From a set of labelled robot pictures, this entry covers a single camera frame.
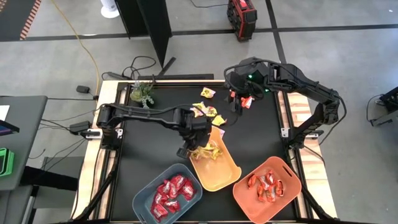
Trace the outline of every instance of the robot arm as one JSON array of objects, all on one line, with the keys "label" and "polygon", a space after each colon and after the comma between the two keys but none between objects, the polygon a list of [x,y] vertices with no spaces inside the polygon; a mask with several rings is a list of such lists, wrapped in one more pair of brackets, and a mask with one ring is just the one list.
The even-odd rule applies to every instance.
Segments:
[{"label": "robot arm", "polygon": [[143,122],[155,122],[165,128],[169,128],[181,135],[185,141],[177,155],[183,158],[189,156],[189,151],[198,146],[206,146],[211,132],[211,120],[206,116],[195,118],[194,112],[181,108],[180,105],[165,110],[151,110],[133,106],[117,104],[101,105],[97,127],[103,131],[101,148],[117,149],[120,147],[120,138],[116,126],[122,121],[138,120]]},{"label": "robot arm", "polygon": [[309,119],[299,127],[290,129],[288,145],[291,147],[303,147],[306,135],[323,124],[338,122],[341,97],[337,91],[308,79],[295,65],[252,57],[227,68],[224,76],[227,87],[236,93],[234,98],[229,98],[229,102],[232,109],[239,114],[242,113],[241,97],[253,96],[261,99],[268,90],[297,92],[318,102]]}]

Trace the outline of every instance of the peach plastic bin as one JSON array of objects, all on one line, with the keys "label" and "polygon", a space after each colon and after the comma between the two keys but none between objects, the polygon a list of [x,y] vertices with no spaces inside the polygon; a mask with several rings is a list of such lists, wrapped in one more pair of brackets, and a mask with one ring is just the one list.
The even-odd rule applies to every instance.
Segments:
[{"label": "peach plastic bin", "polygon": [[210,141],[214,141],[222,150],[222,155],[216,160],[211,158],[192,159],[199,181],[204,189],[214,192],[237,181],[242,174],[240,167],[236,166],[229,154],[221,136],[220,129],[212,126]]},{"label": "peach plastic bin", "polygon": [[[284,184],[284,196],[277,197],[276,201],[260,202],[255,187],[248,188],[248,180],[253,175],[265,175],[269,170],[274,171],[275,178]],[[301,191],[301,182],[288,165],[279,157],[270,157],[250,174],[234,185],[233,195],[243,212],[254,223],[268,222],[274,215],[289,204]]]}]

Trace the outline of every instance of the potted plant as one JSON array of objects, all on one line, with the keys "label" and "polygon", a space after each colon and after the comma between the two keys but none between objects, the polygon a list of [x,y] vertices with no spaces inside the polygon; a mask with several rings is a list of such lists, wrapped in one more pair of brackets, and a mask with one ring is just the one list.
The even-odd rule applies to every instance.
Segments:
[{"label": "potted plant", "polygon": [[153,105],[154,99],[152,99],[152,87],[154,86],[153,82],[140,82],[136,81],[132,87],[132,92],[130,94],[130,98],[139,103],[143,108],[149,108],[149,105]]}]

